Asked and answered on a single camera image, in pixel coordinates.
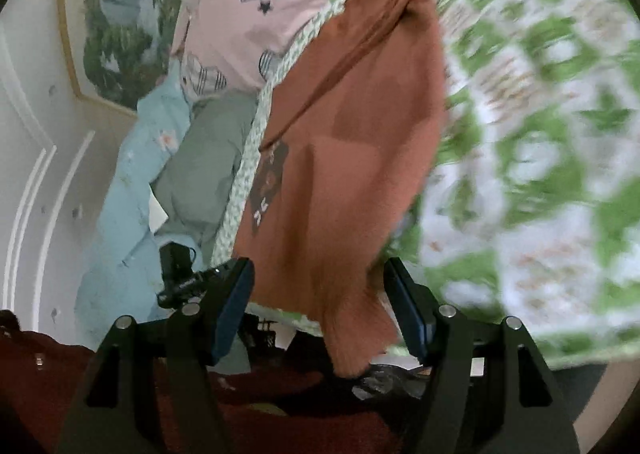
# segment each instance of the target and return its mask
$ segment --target pink shirt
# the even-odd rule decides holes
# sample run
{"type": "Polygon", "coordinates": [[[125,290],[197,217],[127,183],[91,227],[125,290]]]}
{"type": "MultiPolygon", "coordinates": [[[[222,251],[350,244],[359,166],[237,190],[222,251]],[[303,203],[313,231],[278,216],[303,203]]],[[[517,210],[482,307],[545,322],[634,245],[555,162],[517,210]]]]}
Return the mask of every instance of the pink shirt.
{"type": "Polygon", "coordinates": [[[328,0],[200,0],[181,13],[182,85],[190,100],[230,89],[258,91],[291,41],[328,0]]]}

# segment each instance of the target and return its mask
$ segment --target orange garment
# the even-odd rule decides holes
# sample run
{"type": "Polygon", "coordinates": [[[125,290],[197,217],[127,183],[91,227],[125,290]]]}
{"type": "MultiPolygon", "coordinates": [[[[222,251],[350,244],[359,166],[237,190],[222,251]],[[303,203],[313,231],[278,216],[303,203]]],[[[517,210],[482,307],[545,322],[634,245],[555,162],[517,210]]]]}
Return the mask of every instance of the orange garment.
{"type": "Polygon", "coordinates": [[[274,89],[234,252],[253,301],[320,323],[341,376],[398,338],[379,256],[431,168],[444,81],[433,0],[348,0],[274,89]]]}

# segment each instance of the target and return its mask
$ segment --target light blue fabric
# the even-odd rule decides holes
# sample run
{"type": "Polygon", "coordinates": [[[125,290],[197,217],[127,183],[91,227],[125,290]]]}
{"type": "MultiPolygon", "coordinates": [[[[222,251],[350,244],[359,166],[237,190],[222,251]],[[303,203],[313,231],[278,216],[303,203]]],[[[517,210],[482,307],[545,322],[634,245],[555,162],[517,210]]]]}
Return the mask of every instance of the light blue fabric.
{"type": "Polygon", "coordinates": [[[138,102],[138,116],[120,147],[88,258],[90,269],[76,298],[78,339],[92,349],[120,315],[139,322],[166,317],[156,303],[156,293],[163,288],[159,246],[176,241],[192,247],[194,269],[201,270],[203,264],[190,237],[156,238],[148,225],[149,184],[177,151],[191,124],[177,60],[170,63],[165,81],[138,102]]]}

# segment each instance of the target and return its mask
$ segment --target silver screw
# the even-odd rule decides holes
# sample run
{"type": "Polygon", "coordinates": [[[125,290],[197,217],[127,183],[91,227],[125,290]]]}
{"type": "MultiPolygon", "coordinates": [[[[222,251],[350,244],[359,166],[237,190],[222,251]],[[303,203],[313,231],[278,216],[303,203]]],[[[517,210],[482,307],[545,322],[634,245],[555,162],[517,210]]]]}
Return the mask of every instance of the silver screw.
{"type": "Polygon", "coordinates": [[[200,312],[200,304],[198,303],[189,303],[182,306],[182,314],[187,317],[193,317],[200,312]]]}
{"type": "Polygon", "coordinates": [[[456,310],[450,304],[443,304],[438,308],[438,311],[440,312],[440,315],[446,317],[447,319],[451,319],[451,317],[453,317],[458,312],[458,310],[456,310]]]}
{"type": "Polygon", "coordinates": [[[511,329],[520,329],[522,328],[522,320],[518,317],[507,317],[507,326],[511,329]]]}
{"type": "Polygon", "coordinates": [[[116,320],[116,328],[118,329],[127,329],[132,324],[133,317],[130,317],[129,315],[123,315],[122,317],[118,317],[118,320],[116,320]]]}

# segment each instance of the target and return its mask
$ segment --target framed picture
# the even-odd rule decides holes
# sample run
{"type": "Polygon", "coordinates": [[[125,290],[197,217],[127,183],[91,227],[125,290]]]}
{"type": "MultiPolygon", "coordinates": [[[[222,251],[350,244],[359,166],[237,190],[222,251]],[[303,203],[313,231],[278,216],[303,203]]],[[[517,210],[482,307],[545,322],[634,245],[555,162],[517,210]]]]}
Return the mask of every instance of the framed picture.
{"type": "Polygon", "coordinates": [[[76,94],[135,115],[167,71],[180,0],[58,0],[76,94]]]}

